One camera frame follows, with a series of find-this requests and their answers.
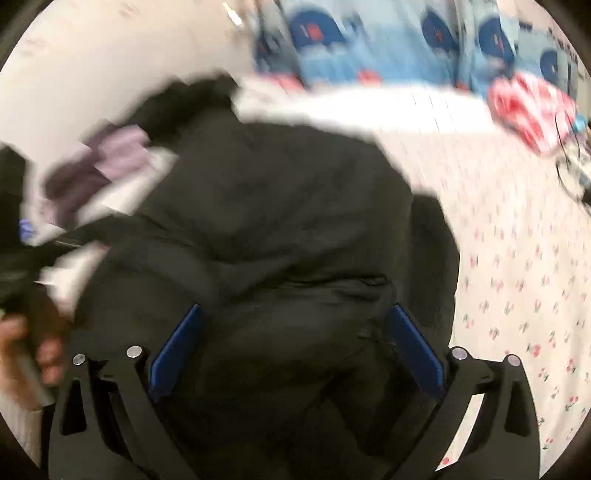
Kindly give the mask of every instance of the purple cloth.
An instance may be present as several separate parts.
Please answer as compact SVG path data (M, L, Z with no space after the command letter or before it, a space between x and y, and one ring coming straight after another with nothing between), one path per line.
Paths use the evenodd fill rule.
M150 139L137 125L119 128L106 124L55 169L44 185L51 202L52 223L71 228L76 214L99 191L138 171L150 161Z

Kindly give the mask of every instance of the metal bolt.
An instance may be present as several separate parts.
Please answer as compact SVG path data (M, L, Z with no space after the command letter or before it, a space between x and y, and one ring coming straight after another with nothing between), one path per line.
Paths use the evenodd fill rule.
M466 352L461 346L457 346L452 350L452 355L456 360L465 360L468 358L468 352Z
M134 345L127 349L127 356L129 358L138 358L141 354L142 348L140 346Z
M74 365L82 365L84 362L86 362L86 355L83 353L79 353L78 355L75 355L74 358L72 359L72 363Z
M56 240L56 245L59 247L66 247L66 248L78 248L80 247L80 242L75 239L69 239L65 237L60 237L59 240Z
M518 367L521 365L521 360L519 360L519 357L517 355L509 355L507 357L507 361L510 365L513 365L514 367Z

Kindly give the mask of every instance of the black jacket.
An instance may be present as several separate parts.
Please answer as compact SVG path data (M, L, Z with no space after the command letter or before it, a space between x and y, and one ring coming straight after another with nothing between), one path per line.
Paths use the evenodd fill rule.
M156 351L197 303L204 331L157 410L201 478L382 478L432 408L393 429L414 390L384 316L403 301L447 346L453 237L375 145L242 124L233 88L175 83L127 120L180 158L89 281L73 344Z

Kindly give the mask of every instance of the pillow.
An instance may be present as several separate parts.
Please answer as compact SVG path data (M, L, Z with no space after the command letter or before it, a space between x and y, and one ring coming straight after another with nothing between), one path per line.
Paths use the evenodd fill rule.
M453 0L275 0L261 5L260 72L308 85L455 83L459 43Z
M578 57L534 0L457 0L458 87L482 96L499 76L533 73L576 99ZM560 31L560 38L555 35Z

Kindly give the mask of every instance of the red cloth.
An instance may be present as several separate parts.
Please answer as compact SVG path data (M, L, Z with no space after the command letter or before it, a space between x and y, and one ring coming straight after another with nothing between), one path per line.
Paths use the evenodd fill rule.
M531 73L498 78L488 92L493 116L513 127L532 150L545 154L565 139L577 115L575 102L554 85Z

